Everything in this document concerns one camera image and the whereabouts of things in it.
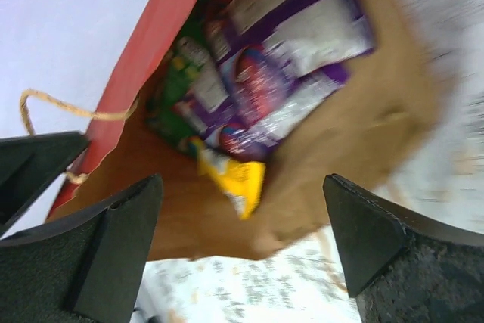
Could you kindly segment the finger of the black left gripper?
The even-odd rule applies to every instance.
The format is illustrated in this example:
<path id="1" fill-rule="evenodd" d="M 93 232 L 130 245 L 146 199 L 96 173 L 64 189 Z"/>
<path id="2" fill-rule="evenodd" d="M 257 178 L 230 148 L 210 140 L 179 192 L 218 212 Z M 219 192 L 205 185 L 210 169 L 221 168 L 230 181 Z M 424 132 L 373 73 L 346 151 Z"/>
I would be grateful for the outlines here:
<path id="1" fill-rule="evenodd" d="M 80 132 L 1 140 L 1 233 L 7 232 L 88 147 Z"/>

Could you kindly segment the red brown paper bag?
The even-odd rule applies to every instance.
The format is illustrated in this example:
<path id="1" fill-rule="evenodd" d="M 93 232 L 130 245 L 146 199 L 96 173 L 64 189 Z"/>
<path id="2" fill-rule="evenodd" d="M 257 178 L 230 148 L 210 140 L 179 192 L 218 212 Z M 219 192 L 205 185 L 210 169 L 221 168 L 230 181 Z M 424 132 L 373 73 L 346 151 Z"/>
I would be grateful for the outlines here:
<path id="1" fill-rule="evenodd" d="M 163 206 L 149 257 L 263 259 L 329 221 L 321 194 L 326 175 L 374 188 L 420 145 L 439 115 L 439 90 L 424 49 L 399 0 L 358 0 L 376 48 L 346 62 L 349 81 L 277 145 L 252 144 L 246 160 L 266 164 L 262 198 L 241 218 L 195 162 L 143 124 L 142 106 L 163 72 L 161 60 L 196 0 L 149 0 L 98 104 L 120 112 L 93 120 L 88 149 L 73 164 L 48 220 L 91 206 L 144 177 L 160 174 Z"/>

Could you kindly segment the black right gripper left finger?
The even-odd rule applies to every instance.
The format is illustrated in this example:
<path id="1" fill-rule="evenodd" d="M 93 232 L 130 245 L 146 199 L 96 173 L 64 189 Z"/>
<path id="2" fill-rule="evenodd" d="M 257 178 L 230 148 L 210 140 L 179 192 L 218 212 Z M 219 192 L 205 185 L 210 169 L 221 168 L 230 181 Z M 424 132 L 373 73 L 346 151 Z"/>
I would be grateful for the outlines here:
<path id="1" fill-rule="evenodd" d="M 128 322 L 163 199 L 157 174 L 1 241 L 3 322 Z"/>

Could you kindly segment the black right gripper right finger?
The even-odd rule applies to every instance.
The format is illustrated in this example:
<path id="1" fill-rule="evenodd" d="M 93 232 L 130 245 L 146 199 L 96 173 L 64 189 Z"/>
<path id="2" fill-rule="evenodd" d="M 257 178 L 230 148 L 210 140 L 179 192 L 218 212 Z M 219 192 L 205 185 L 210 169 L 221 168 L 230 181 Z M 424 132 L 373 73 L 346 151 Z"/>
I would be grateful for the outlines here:
<path id="1" fill-rule="evenodd" d="M 481 322 L 483 236 L 340 175 L 323 184 L 349 297 L 363 322 Z"/>

